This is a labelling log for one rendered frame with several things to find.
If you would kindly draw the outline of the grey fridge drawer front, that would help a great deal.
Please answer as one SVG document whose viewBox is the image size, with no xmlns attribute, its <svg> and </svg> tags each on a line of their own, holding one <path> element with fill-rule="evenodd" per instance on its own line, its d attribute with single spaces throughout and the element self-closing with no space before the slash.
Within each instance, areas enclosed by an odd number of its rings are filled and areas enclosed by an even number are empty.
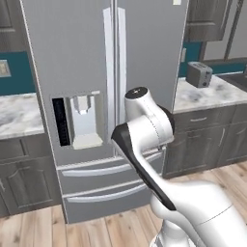
<svg viewBox="0 0 247 247">
<path fill-rule="evenodd" d="M 93 170 L 114 167 L 128 164 L 123 158 L 117 156 L 107 159 L 97 160 L 96 162 L 79 163 L 68 165 L 64 168 L 58 168 L 58 176 L 64 194 L 90 191 L 104 188 L 112 185 L 123 184 L 129 181 L 137 180 L 139 177 L 132 168 L 131 170 L 116 173 L 113 175 L 104 175 L 96 177 L 71 178 L 64 177 L 62 171 L 65 170 Z"/>
<path fill-rule="evenodd" d="M 133 188 L 140 184 L 144 183 L 138 180 L 131 183 L 111 186 L 106 189 L 96 190 L 91 193 L 75 194 L 71 197 L 99 196 L 111 194 Z M 112 214 L 128 211 L 136 207 L 148 205 L 150 203 L 151 191 L 147 187 L 147 189 L 136 194 L 126 196 L 117 200 L 100 203 L 69 203 L 66 198 L 69 197 L 65 197 L 63 199 L 66 219 L 69 224 L 73 224 L 109 216 Z"/>
</svg>

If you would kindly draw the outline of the plain grey fridge door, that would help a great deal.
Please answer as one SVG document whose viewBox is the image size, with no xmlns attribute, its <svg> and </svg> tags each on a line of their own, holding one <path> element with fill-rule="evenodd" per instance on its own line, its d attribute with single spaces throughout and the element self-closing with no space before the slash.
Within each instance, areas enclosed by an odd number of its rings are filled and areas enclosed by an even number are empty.
<svg viewBox="0 0 247 247">
<path fill-rule="evenodd" d="M 150 90 L 171 110 L 189 0 L 117 0 L 125 9 L 126 91 Z"/>
</svg>

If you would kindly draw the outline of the grey steel fridge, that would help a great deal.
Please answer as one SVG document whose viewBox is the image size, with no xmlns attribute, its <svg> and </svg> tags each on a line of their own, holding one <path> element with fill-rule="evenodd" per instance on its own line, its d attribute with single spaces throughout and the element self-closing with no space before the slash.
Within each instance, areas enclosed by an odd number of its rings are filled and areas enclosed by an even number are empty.
<svg viewBox="0 0 247 247">
<path fill-rule="evenodd" d="M 67 223 L 149 203 L 111 143 L 124 95 L 172 109 L 189 0 L 19 0 Z"/>
</svg>

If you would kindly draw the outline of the fridge door with dispenser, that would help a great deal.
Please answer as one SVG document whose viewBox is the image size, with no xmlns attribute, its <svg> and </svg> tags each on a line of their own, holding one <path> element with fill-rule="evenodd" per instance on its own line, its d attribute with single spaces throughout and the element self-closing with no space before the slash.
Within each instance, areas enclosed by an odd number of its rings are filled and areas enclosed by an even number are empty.
<svg viewBox="0 0 247 247">
<path fill-rule="evenodd" d="M 113 156 L 103 10 L 111 0 L 20 0 L 55 164 Z"/>
</svg>

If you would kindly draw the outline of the grey wood cupboard door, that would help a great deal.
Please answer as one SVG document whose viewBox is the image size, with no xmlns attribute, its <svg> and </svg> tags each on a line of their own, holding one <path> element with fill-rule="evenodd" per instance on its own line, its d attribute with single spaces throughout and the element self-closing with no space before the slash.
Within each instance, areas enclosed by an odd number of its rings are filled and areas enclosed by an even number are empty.
<svg viewBox="0 0 247 247">
<path fill-rule="evenodd" d="M 177 133 L 166 150 L 163 176 L 173 178 L 214 168 L 223 145 L 218 147 L 223 127 Z"/>
<path fill-rule="evenodd" d="M 236 123 L 230 126 L 219 159 L 220 166 L 247 160 L 247 131 L 236 135 L 244 128 L 247 129 L 247 123 Z"/>
<path fill-rule="evenodd" d="M 10 215 L 59 205 L 61 193 L 52 158 L 0 165 L 0 194 Z"/>
</svg>

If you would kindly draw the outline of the grey wood drawer front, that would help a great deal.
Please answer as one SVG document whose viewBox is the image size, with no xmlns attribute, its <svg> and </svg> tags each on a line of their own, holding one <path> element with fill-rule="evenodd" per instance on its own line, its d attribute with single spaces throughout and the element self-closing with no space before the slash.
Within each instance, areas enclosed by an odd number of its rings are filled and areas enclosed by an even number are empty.
<svg viewBox="0 0 247 247">
<path fill-rule="evenodd" d="M 245 122 L 247 122 L 247 103 L 237 105 L 233 114 L 233 124 Z"/>
<path fill-rule="evenodd" d="M 232 105 L 175 114 L 176 131 L 229 124 L 234 111 L 235 106 Z"/>
<path fill-rule="evenodd" d="M 23 153 L 30 158 L 51 155 L 50 143 L 45 133 L 24 136 L 21 138 Z"/>
</svg>

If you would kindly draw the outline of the grey steel toaster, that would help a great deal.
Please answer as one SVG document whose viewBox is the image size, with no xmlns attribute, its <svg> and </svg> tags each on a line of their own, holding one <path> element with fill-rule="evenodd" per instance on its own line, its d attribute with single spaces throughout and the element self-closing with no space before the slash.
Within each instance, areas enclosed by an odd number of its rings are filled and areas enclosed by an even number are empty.
<svg viewBox="0 0 247 247">
<path fill-rule="evenodd" d="M 201 62 L 189 62 L 186 81 L 196 88 L 207 88 L 212 76 L 212 68 Z"/>
</svg>

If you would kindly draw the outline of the dark sink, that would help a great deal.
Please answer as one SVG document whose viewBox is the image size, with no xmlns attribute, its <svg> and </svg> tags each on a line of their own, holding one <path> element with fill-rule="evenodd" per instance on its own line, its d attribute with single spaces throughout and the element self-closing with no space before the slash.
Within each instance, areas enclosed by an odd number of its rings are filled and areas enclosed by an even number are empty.
<svg viewBox="0 0 247 247">
<path fill-rule="evenodd" d="M 224 74 L 220 78 L 247 93 L 247 73 Z"/>
</svg>

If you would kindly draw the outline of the grey framed window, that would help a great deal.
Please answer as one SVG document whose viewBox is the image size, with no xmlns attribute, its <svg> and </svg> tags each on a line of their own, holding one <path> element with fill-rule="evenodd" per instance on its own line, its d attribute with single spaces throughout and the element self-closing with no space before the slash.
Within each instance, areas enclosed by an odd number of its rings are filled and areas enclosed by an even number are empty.
<svg viewBox="0 0 247 247">
<path fill-rule="evenodd" d="M 203 44 L 200 60 L 206 63 L 247 61 L 247 0 L 233 0 L 221 41 Z"/>
</svg>

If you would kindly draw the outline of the grey wood wall cupboard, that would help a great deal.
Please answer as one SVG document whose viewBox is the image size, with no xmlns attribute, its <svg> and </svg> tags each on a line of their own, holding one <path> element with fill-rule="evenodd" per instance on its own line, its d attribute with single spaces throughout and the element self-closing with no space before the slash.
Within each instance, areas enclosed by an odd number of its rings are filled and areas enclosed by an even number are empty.
<svg viewBox="0 0 247 247">
<path fill-rule="evenodd" d="M 190 0 L 185 41 L 221 41 L 233 0 Z"/>
<path fill-rule="evenodd" d="M 24 20 L 19 0 L 0 0 L 0 52 L 26 50 Z"/>
</svg>

